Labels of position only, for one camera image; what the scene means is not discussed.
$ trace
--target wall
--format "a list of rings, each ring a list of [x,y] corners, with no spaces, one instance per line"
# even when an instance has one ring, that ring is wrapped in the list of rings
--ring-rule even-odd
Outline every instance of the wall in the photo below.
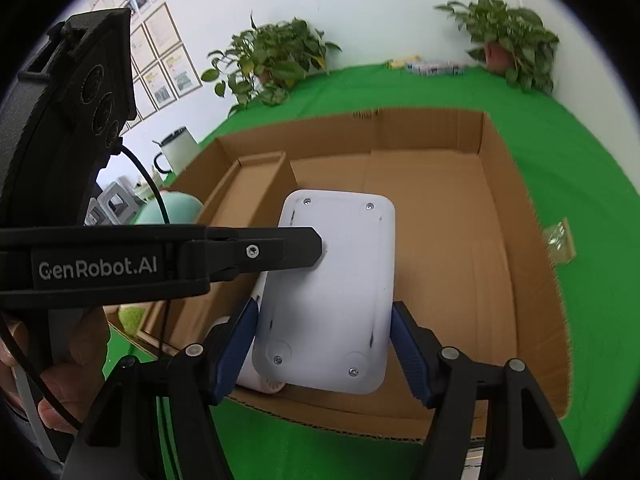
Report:
[[[560,0],[522,0],[560,37],[554,97],[616,159],[640,192],[640,122],[616,69],[593,36]]]
[[[119,5],[123,0],[114,1]],[[413,54],[469,61],[468,38],[432,8],[447,0],[159,0],[152,8],[162,1],[167,2],[199,73],[209,66],[207,52],[223,48],[231,34],[248,28],[252,11],[257,23],[298,16],[325,30],[325,38],[344,51],[330,59],[334,68]],[[124,135],[124,142],[150,168],[158,151],[152,139],[159,140],[182,125],[196,140],[203,139],[226,118],[232,104],[233,98],[218,98],[206,84],[134,127]],[[104,186],[122,174],[136,178],[138,173],[123,155],[113,157],[98,183]]]

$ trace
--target blue textured pad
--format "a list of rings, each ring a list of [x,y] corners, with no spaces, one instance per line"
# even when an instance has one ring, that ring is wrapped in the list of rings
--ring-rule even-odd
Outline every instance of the blue textured pad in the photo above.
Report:
[[[391,342],[402,366],[411,393],[427,405],[433,395],[429,386],[429,369],[418,345],[404,323],[402,315],[394,305],[391,310]]]
[[[230,336],[226,348],[218,359],[216,382],[212,384],[212,396],[216,404],[234,389],[244,358],[254,340],[258,325],[258,304],[249,298]]]

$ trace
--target small cardboard box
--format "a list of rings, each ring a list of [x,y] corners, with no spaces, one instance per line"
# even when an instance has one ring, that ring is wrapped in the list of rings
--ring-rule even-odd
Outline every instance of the small cardboard box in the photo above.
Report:
[[[565,414],[570,360],[556,277],[526,186],[486,114],[384,108],[253,128],[215,140],[172,188],[202,200],[222,178],[221,161],[274,151],[287,153],[301,189],[388,197],[396,207],[394,299],[472,359],[523,359],[556,415]],[[239,283],[234,297],[248,296],[254,281]],[[201,333],[230,308],[206,301],[211,313],[190,321]],[[309,426],[384,438],[422,439],[433,416],[412,397],[392,347],[385,381],[366,396],[287,385],[275,395],[236,388],[232,398]],[[479,402],[473,436],[485,424]]]
[[[193,168],[186,173],[193,173]],[[207,179],[193,180],[198,186],[202,181]],[[296,178],[286,153],[241,156],[204,202],[196,224],[276,227],[284,200],[296,189]],[[202,341],[215,320],[229,316],[247,296],[246,291],[252,288],[256,278],[256,274],[241,274],[232,282],[212,283],[211,290],[204,296],[172,300],[165,335],[168,345],[163,346],[164,351],[173,354],[190,343]],[[146,313],[138,331],[140,339],[156,348],[165,307],[166,302],[156,302]]]

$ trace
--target screw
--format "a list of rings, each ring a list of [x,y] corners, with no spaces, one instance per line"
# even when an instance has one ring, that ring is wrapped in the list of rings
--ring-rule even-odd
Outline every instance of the screw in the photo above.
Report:
[[[184,351],[184,353],[187,354],[189,357],[197,357],[200,354],[202,354],[203,350],[204,350],[204,348],[202,348],[202,345],[195,344],[195,345],[187,346],[187,348]]]
[[[260,249],[258,249],[257,245],[248,245],[246,247],[246,255],[249,258],[257,258],[258,254],[260,254]]]
[[[514,372],[523,372],[526,368],[526,365],[520,361],[520,359],[512,359],[509,361],[509,368]]]
[[[129,368],[136,363],[136,358],[133,355],[125,355],[122,359],[120,359],[120,367]]]
[[[450,361],[455,361],[458,357],[460,357],[460,352],[457,348],[453,348],[453,346],[445,346],[442,349],[442,357],[445,359],[449,359]]]

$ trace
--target green tablecloth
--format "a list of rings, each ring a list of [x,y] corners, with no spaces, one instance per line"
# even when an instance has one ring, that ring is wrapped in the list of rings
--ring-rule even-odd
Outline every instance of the green tablecloth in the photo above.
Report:
[[[574,370],[562,426],[585,469],[608,441],[640,376],[640,197],[567,110],[545,95],[508,88],[480,69],[425,78],[364,66],[311,77],[285,105],[256,104],[203,143],[262,124],[394,106],[487,111],[522,172],[542,225],[569,219],[578,257],[558,267]],[[112,336],[106,372],[128,349]],[[214,418],[238,480],[409,478],[420,453],[415,444],[313,430],[229,400]]]

